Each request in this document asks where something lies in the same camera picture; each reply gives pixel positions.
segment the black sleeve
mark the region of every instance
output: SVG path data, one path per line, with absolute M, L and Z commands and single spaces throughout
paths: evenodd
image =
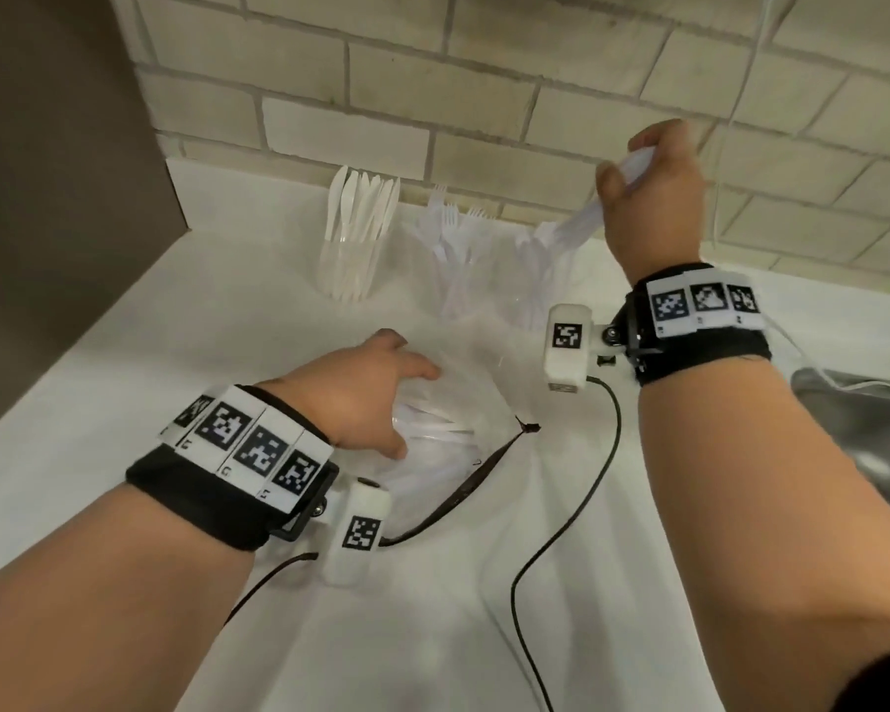
M 890 654 L 858 674 L 841 692 L 831 712 L 890 712 Z

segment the hand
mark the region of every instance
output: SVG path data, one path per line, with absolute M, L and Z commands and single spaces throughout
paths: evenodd
M 392 428 L 392 403 L 400 380 L 437 380 L 428 358 L 401 349 L 405 338 L 380 329 L 362 345 L 330 352 L 258 387 L 307 417 L 337 447 L 376 450 L 391 459 L 408 452 Z
M 612 162 L 597 167 L 604 205 L 606 244 L 630 285 L 661 269 L 699 262 L 705 216 L 705 180 L 689 125 L 670 119 L 647 127 L 627 145 L 630 152 L 656 147 L 640 184 L 627 191 Z

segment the white marker card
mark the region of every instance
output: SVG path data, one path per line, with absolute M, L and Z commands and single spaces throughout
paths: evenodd
M 291 512 L 331 454 L 333 448 L 329 444 L 304 430 L 257 498 L 281 512 Z
M 732 301 L 732 310 L 736 314 L 734 325 L 743 329 L 764 329 L 765 318 L 761 314 L 752 280 L 740 272 L 726 271 L 723 274 L 725 288 Z
M 234 487 L 257 495 L 282 465 L 304 429 L 273 407 L 267 407 L 234 446 L 217 474 Z
M 691 269 L 684 274 L 699 329 L 732 327 L 736 324 L 736 313 L 732 309 L 724 275 L 721 269 L 715 267 Z
M 191 428 L 208 414 L 225 389 L 225 384 L 215 384 L 209 387 L 197 400 L 185 407 L 181 414 L 169 422 L 158 438 L 165 444 L 175 447 L 191 431 Z
M 198 467 L 216 473 L 266 408 L 249 392 L 227 387 L 175 451 Z
M 660 339 L 689 335 L 699 329 L 684 274 L 646 283 L 653 327 Z

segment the forearm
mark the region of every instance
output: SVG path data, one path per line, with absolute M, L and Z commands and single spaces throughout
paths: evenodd
M 826 702 L 845 681 L 832 675 L 890 649 L 890 507 L 773 366 L 728 358 L 649 384 L 640 424 L 707 659 L 745 703 L 733 709 L 767 708 L 793 675 Z M 803 669 L 812 656 L 833 672 Z
M 0 710 L 174 709 L 252 563 L 108 492 L 0 570 Z

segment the brick wall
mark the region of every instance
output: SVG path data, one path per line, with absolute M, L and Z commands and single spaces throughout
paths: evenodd
M 113 4 L 166 155 L 320 185 L 350 164 L 534 223 L 660 119 L 691 120 L 712 177 L 760 0 Z M 890 291 L 890 0 L 776 0 L 736 119 L 710 254 Z

